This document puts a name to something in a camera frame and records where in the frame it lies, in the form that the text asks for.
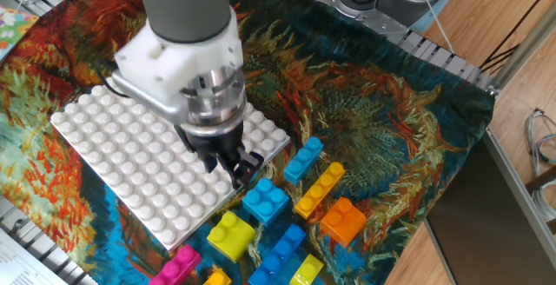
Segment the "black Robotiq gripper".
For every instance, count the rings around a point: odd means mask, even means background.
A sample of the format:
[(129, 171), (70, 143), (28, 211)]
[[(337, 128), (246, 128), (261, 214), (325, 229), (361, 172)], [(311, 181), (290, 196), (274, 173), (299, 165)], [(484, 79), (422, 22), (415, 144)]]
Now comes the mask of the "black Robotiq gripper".
[(255, 173), (262, 167), (264, 157), (254, 151), (247, 152), (242, 143), (243, 123), (225, 133), (201, 136), (175, 125), (175, 132), (186, 150), (196, 153), (207, 173), (212, 173), (219, 163), (228, 172), (233, 189), (248, 186)]

